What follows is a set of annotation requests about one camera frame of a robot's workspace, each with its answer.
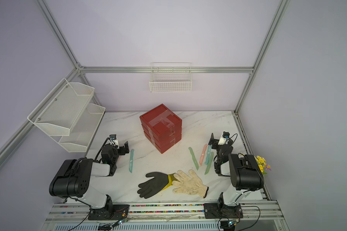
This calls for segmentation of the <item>light green knife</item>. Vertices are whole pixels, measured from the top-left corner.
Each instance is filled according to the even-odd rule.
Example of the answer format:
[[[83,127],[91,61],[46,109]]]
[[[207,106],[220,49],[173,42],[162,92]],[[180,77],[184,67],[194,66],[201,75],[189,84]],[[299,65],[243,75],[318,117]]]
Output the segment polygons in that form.
[[[195,157],[195,154],[194,154],[194,151],[193,151],[192,147],[189,147],[189,151],[190,151],[190,154],[191,154],[191,157],[192,157],[192,161],[194,163],[194,166],[195,166],[196,170],[199,170],[199,164],[197,162],[197,159]]]
[[[214,152],[211,152],[208,156],[208,158],[206,159],[207,162],[206,162],[206,169],[205,169],[205,175],[207,175],[211,169],[211,164],[212,164],[212,161],[213,161],[213,158],[214,158]]]

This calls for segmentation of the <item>red drawer cabinet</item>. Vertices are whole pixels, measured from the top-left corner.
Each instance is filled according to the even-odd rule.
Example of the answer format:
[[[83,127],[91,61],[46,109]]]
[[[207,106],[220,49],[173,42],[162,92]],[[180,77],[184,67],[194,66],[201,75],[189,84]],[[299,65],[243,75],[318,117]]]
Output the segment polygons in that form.
[[[140,116],[145,137],[165,153],[182,139],[182,119],[164,104]]]

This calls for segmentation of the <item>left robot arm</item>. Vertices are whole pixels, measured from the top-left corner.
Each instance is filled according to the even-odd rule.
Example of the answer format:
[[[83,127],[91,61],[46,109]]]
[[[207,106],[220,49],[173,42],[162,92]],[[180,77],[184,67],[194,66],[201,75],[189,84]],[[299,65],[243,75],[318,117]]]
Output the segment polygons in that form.
[[[129,142],[126,141],[123,146],[110,142],[99,150],[100,160],[91,158],[65,160],[50,183],[50,195],[80,201],[91,209],[107,207],[110,196],[92,187],[90,180],[112,177],[117,170],[119,157],[129,152]]]

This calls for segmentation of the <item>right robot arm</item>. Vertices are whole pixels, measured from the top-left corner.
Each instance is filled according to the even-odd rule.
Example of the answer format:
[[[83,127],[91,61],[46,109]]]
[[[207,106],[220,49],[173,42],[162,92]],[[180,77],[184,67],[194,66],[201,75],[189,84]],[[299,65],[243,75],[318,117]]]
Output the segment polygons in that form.
[[[225,131],[220,139],[211,134],[208,142],[216,150],[213,158],[215,173],[230,178],[230,186],[220,194],[217,201],[218,209],[238,207],[242,199],[264,187],[264,176],[255,156],[232,153],[235,140]]]

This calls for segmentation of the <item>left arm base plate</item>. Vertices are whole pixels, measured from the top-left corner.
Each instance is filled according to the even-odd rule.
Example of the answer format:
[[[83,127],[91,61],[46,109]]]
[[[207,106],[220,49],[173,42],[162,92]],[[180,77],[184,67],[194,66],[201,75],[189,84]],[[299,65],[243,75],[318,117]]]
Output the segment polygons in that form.
[[[123,220],[129,213],[129,205],[112,205],[100,209],[91,209],[88,220]]]

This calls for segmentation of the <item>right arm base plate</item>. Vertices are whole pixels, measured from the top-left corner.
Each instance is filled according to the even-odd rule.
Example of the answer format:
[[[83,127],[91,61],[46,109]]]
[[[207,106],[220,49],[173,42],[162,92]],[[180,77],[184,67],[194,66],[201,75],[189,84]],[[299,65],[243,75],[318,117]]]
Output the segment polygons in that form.
[[[243,209],[240,206],[223,205],[221,208],[216,203],[205,203],[204,216],[206,219],[211,218],[243,218]]]

